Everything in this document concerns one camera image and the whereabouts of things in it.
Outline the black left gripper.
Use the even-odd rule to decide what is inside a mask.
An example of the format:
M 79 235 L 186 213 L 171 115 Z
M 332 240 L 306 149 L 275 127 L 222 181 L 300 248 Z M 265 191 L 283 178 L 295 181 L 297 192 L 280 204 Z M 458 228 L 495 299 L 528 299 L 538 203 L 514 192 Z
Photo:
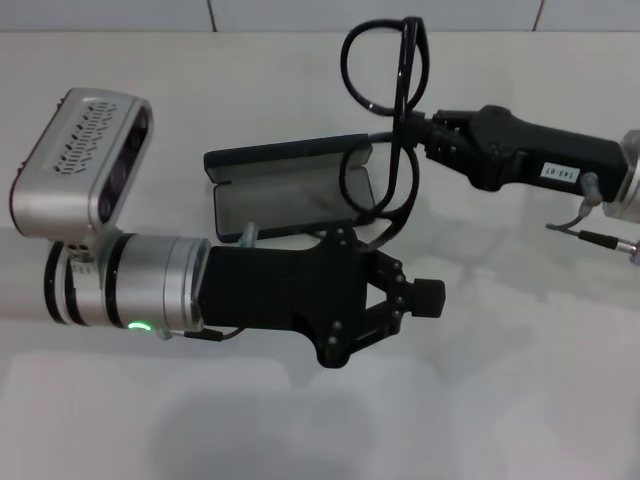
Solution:
M 299 333 L 313 344 L 320 365 L 338 369 L 351 355 L 399 334 L 405 316 L 442 315 L 444 282 L 411 282 L 403 263 L 381 251 L 367 253 L 368 282 L 393 301 L 413 302 L 366 309 L 359 246 L 353 230 L 337 229 L 305 250 L 213 247 L 198 294 L 203 323 Z

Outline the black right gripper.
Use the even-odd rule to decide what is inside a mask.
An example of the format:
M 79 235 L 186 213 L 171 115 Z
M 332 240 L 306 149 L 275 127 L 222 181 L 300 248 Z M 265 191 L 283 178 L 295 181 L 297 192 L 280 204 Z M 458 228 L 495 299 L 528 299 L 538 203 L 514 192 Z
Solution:
M 448 168 L 472 168 L 471 184 L 498 191 L 521 183 L 555 191 L 579 191 L 587 173 L 599 189 L 617 191 L 625 178 L 621 147 L 606 140 L 525 122 L 509 110 L 438 110 L 422 145 L 428 159 Z M 468 134 L 469 141 L 459 134 Z

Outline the black-framed glasses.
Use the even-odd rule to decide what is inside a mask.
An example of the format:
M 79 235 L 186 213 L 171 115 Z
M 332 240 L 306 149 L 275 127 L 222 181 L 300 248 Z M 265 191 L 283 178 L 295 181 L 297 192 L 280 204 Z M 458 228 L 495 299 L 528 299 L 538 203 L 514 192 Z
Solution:
M 384 107 L 363 96 L 353 85 L 349 70 L 348 57 L 356 38 L 376 29 L 395 30 L 400 33 L 401 41 L 396 73 L 394 105 Z M 410 123 L 417 118 L 415 106 L 422 98 L 429 80 L 430 52 L 424 21 L 419 17 L 406 17 L 401 20 L 376 19 L 366 21 L 354 27 L 346 36 L 340 53 L 340 72 L 343 83 L 352 98 L 369 112 L 393 119 L 392 130 L 368 137 L 372 144 L 388 143 L 390 161 L 387 190 L 383 198 L 370 208 L 357 203 L 348 190 L 346 181 L 347 167 L 350 164 L 354 146 L 350 147 L 341 159 L 339 167 L 339 189 L 346 203 L 357 213 L 357 218 L 365 222 L 387 220 L 389 227 L 376 239 L 362 247 L 364 252 L 373 252 L 393 239 L 406 225 L 417 198 L 420 184 L 420 167 L 415 153 L 415 135 L 410 132 Z M 409 195 L 404 203 L 391 211 L 389 205 L 396 190 L 400 155 L 405 154 L 411 167 L 412 183 Z

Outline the black glasses case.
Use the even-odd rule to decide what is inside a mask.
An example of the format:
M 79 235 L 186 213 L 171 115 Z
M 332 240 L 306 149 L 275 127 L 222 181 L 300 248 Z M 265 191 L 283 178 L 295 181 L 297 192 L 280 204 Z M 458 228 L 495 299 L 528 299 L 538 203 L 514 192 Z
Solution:
M 260 239 L 366 225 L 344 200 L 339 173 L 349 152 L 349 194 L 372 208 L 366 169 L 372 151 L 366 134 L 351 134 L 205 153 L 219 241 L 237 242 L 249 223 L 258 227 Z

